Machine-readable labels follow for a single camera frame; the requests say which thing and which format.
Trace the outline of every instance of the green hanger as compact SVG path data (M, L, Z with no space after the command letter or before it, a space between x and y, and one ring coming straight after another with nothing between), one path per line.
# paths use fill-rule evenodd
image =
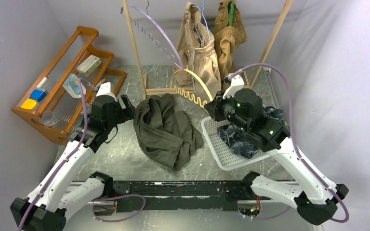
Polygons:
M230 10L229 10L229 26L233 24L233 12L235 11L235 3L230 3Z

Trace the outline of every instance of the gray marble table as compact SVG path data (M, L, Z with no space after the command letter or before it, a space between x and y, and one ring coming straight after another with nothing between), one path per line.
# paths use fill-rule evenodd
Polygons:
M127 78L119 92L126 94L134 106L143 99L143 89L134 65L118 65L113 68L127 72ZM147 74L149 88L165 88L173 74L173 66L144 65L143 73ZM116 84L115 76L105 76L112 84ZM253 90L261 96L265 105L275 105L267 75L259 75ZM201 133L200 122L208 117L206 111L190 100L175 95L175 109L185 110ZM221 170L214 160L205 141L180 171L173 171L149 159L140 149L132 125L128 121L119 125L118 134L109 144L102 144L97 153L86 163L75 181L85 181L95 171L104 172L114 180L240 180L250 171L256 171L273 180L291 180L288 172L273 158L256 162L246 167L231 171Z

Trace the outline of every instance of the beige pants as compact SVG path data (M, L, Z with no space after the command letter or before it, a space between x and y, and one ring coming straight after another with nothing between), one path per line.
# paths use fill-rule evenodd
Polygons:
M218 66L222 80L229 73L236 71L233 65L233 53L239 44L248 40L245 26L242 23L242 18L236 5L232 26L228 26L228 5L230 2L232 2L232 0L225 0L219 3L219 11L215 19L215 49L216 55L218 56Z
M197 74L208 88L211 96L214 98L217 91L221 90L221 79L218 69L218 61L214 48L214 36L211 32L211 42L209 42L208 31L202 24L202 14L196 8L192 7L190 2L186 3L184 18L179 32L179 40L177 50L181 56L184 67ZM199 40L197 31L202 38L202 43ZM176 80L179 85L192 84L192 76L187 72L181 72L176 75ZM205 93L202 86L195 80L195 94L203 100L209 102L209 97Z

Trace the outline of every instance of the white plastic basket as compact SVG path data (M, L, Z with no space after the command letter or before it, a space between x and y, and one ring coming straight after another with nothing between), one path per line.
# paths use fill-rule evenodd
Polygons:
M251 159L233 154L218 134L218 128L228 124L230 123L227 120L216 122L210 117L206 117L201 121L203 135L206 138L213 158L221 169L230 171L269 157L269 155L263 153L262 150L259 150Z

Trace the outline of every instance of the white wall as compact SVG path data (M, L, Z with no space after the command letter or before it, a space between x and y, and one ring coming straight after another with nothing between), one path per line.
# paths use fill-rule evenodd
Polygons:
M120 15L122 0L47 1L68 36L71 36L78 25L94 27L100 32L100 36L94 42L98 47L113 52L116 62L135 64L126 19ZM214 20L221 1L207 0L205 3L205 16L209 20L211 31L213 31ZM162 26L174 45L178 40L186 2L186 0L149 0L148 14ZM294 1L272 48L273 51L279 51L306 2L307 0ZM193 1L193 3L200 6L202 0ZM236 51L235 63L237 65L251 64L260 60L284 3L285 0L237 1L248 33L248 41L241 44ZM147 0L128 0L128 4L140 6L145 10ZM131 8L130 12L134 19L142 19L141 24L147 31L152 31L158 40L163 39L157 32L158 30L142 14ZM134 28L134 32L141 64L173 64L137 28ZM167 42L161 42L161 44L169 48Z
M350 190L349 222L325 230L370 230L370 0L309 0L277 57L291 83L298 144ZM284 83L272 78L287 110Z
M44 0L0 0L0 230L16 230L10 205L47 174L57 145L11 111L67 41Z

